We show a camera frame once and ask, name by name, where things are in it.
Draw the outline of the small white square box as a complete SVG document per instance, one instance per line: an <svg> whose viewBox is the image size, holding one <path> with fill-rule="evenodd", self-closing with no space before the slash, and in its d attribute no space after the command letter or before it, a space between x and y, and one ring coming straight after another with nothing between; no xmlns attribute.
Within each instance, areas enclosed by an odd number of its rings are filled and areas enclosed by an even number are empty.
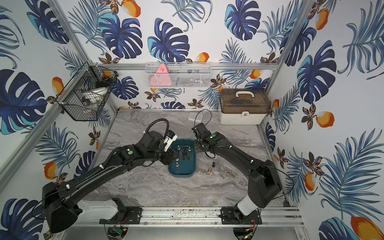
<svg viewBox="0 0 384 240"><path fill-rule="evenodd" d="M190 112L188 116L188 120L196 123L201 123L204 115L197 112Z"/></svg>

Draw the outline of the clear wall shelf basket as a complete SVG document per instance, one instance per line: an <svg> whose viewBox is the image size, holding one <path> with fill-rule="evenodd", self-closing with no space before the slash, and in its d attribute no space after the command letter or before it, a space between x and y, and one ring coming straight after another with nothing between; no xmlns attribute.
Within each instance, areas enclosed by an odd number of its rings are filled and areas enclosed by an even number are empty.
<svg viewBox="0 0 384 240"><path fill-rule="evenodd" d="M172 85L160 88L205 88L211 85L212 66L210 63L146 63L145 73L154 74L160 64L166 64Z"/></svg>

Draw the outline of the pink triangle item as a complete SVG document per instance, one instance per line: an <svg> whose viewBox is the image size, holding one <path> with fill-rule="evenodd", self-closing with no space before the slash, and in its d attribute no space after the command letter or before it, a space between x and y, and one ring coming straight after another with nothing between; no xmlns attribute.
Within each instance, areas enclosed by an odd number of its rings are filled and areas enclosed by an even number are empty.
<svg viewBox="0 0 384 240"><path fill-rule="evenodd" d="M149 76L151 87L170 87L172 80L166 64L160 64L157 71Z"/></svg>

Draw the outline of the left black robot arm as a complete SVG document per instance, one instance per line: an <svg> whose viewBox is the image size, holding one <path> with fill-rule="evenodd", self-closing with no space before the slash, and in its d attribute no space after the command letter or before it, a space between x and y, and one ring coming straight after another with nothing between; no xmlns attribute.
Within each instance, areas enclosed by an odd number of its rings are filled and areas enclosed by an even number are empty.
<svg viewBox="0 0 384 240"><path fill-rule="evenodd" d="M172 164L179 154L169 149L166 152L155 148L141 149L135 145L115 148L99 166L67 182L48 183L42 188L42 206L51 233L60 233L71 227L83 212L78 202L90 192L113 178L122 175L145 162L160 161Z"/></svg>

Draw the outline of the teal plastic storage box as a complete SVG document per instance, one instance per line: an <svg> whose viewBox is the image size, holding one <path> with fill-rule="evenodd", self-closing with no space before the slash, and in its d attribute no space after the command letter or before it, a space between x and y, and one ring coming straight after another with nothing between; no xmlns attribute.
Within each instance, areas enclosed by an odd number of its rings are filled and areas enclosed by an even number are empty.
<svg viewBox="0 0 384 240"><path fill-rule="evenodd" d="M189 178L195 171L197 166L196 152L194 148L194 140L192 139L180 139L172 143L171 149L178 151L180 154L180 160L173 162L168 166L169 173L176 178Z"/></svg>

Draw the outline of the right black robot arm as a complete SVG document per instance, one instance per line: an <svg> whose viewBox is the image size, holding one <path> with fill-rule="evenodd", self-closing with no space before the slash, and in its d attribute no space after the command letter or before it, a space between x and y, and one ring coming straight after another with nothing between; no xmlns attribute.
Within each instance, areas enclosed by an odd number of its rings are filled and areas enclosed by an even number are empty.
<svg viewBox="0 0 384 240"><path fill-rule="evenodd" d="M202 152L225 159L248 178L247 194L235 205L238 215L245 217L264 209L282 191L278 169L270 160L262 161L248 155L220 133L197 137L197 144Z"/></svg>

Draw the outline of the white box with brown lid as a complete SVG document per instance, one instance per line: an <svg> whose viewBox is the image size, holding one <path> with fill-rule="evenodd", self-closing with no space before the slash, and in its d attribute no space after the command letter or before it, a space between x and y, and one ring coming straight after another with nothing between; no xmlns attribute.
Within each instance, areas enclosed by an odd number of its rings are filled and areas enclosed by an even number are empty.
<svg viewBox="0 0 384 240"><path fill-rule="evenodd" d="M222 125L259 125L271 102L263 89L223 89L219 98Z"/></svg>

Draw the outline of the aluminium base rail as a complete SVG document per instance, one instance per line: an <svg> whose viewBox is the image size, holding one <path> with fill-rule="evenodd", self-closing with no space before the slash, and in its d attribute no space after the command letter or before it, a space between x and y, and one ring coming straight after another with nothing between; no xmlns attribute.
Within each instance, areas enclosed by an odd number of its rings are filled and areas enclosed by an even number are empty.
<svg viewBox="0 0 384 240"><path fill-rule="evenodd" d="M298 208L266 207L251 213L240 223L233 207L142 207L132 208L119 226L134 227L303 227Z"/></svg>

